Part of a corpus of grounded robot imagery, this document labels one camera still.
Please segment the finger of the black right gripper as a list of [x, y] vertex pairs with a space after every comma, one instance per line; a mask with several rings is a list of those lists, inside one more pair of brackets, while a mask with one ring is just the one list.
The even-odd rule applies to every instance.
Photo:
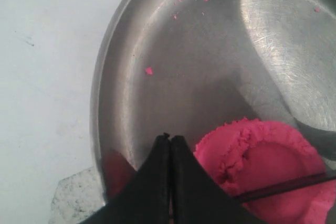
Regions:
[[311, 127], [295, 119], [295, 123], [302, 136], [314, 146], [318, 153], [332, 161], [335, 161], [335, 132]]

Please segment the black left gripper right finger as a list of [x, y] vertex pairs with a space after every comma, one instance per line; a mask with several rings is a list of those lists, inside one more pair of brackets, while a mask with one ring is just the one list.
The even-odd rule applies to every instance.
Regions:
[[170, 179], [174, 223], [263, 222], [208, 176], [182, 136], [171, 139]]

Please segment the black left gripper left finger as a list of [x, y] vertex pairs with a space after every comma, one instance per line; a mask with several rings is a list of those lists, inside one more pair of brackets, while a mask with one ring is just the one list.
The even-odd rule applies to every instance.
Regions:
[[84, 223], [168, 223], [170, 219], [170, 141], [163, 133], [139, 168], [111, 151], [101, 162], [106, 205]]

